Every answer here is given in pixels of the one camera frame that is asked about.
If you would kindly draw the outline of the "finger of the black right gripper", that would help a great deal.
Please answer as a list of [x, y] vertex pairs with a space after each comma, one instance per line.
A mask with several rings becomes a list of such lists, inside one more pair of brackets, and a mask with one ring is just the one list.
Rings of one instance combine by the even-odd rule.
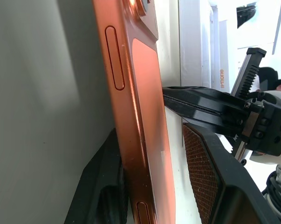
[[164, 105], [180, 115], [192, 115], [195, 111], [211, 115], [247, 115], [245, 100], [215, 89], [197, 86], [164, 87]]
[[236, 118], [231, 112], [212, 112], [174, 99], [165, 99], [164, 105], [186, 122], [204, 127], [213, 133], [230, 137], [242, 134], [243, 124], [238, 122], [244, 122], [244, 119]]

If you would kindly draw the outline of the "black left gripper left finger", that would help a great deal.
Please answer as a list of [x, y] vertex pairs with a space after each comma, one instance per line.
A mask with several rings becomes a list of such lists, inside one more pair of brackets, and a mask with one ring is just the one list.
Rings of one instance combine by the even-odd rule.
[[125, 224], [128, 212], [117, 133], [112, 130], [84, 168], [66, 224]]

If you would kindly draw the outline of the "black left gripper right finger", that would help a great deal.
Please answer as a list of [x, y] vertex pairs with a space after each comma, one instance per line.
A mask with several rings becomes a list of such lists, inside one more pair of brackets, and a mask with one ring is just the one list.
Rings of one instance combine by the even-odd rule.
[[203, 224], [278, 224], [250, 174], [219, 137], [183, 124], [190, 182]]

